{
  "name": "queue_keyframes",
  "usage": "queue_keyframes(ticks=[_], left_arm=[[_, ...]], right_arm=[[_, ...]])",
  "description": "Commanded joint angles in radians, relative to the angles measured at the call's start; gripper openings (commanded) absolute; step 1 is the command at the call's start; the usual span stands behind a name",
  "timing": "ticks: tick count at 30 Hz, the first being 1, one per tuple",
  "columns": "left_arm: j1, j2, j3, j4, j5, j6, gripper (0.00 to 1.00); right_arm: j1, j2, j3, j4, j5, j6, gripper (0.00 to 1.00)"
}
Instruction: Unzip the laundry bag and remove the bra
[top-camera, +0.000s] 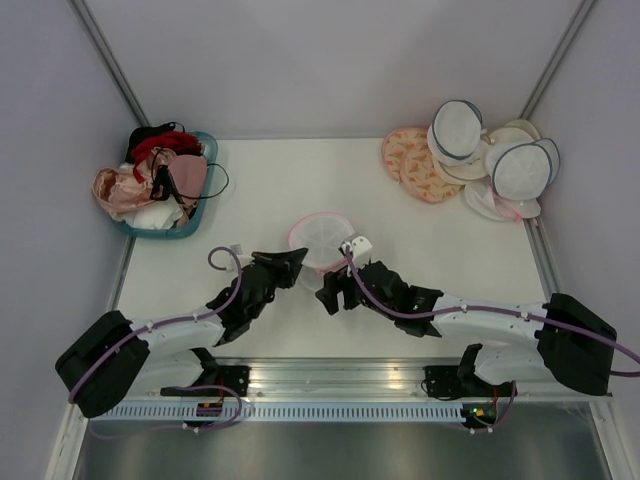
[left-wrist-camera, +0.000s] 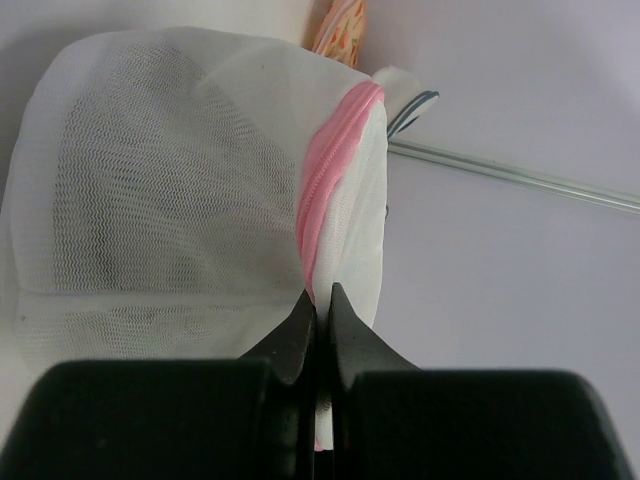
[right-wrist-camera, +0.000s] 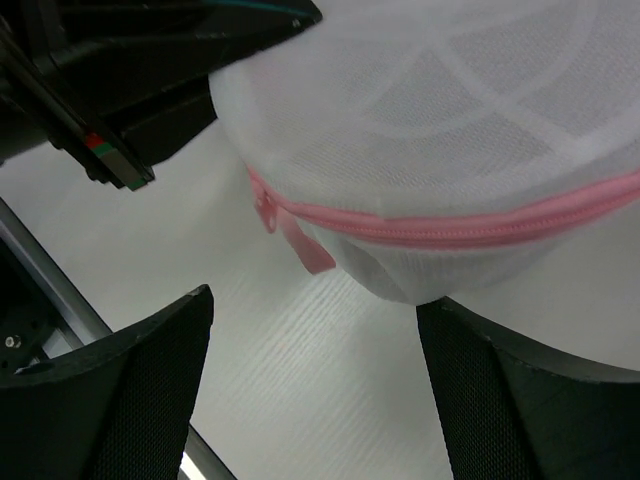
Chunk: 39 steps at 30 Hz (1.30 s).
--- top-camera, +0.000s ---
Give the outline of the white mesh bag pink zipper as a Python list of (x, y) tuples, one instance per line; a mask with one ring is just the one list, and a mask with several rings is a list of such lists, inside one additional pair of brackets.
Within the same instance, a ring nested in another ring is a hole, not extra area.
[(346, 264), (339, 248), (354, 233), (351, 222), (333, 212), (318, 212), (297, 221), (289, 231), (288, 246), (308, 249), (298, 281), (310, 291), (319, 290), (326, 273)]

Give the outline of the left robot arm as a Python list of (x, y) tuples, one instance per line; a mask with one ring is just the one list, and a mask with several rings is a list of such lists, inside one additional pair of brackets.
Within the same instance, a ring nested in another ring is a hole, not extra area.
[(133, 320), (108, 311), (56, 360), (69, 403), (85, 417), (99, 417), (129, 395), (214, 392), (219, 367), (210, 349), (247, 333), (277, 291), (295, 285), (308, 250), (254, 252), (248, 259), (231, 247), (211, 252), (227, 254), (236, 273), (214, 299), (162, 319)]

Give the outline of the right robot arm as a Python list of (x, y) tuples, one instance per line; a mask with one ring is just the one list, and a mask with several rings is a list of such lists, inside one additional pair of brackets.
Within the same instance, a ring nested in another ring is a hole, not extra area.
[(468, 337), (459, 388), (478, 395), (489, 386), (555, 381), (591, 396), (608, 392), (616, 330), (574, 297), (555, 293), (546, 303), (471, 304), (441, 290), (410, 285), (382, 262), (356, 274), (329, 272), (316, 298), (328, 314), (366, 307), (414, 337)]

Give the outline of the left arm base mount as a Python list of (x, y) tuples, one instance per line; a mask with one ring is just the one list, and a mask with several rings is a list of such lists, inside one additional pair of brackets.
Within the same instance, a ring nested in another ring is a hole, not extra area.
[(247, 395), (250, 378), (250, 367), (246, 365), (219, 365), (215, 370), (205, 370), (196, 381), (188, 387), (163, 387), (163, 397), (219, 397), (229, 395), (226, 387), (240, 397)]

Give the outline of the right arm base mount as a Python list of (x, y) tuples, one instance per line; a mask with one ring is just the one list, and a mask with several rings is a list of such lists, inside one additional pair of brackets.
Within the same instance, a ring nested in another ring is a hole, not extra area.
[(429, 398), (439, 400), (452, 401), (481, 393), (471, 368), (460, 365), (425, 366), (423, 386)]

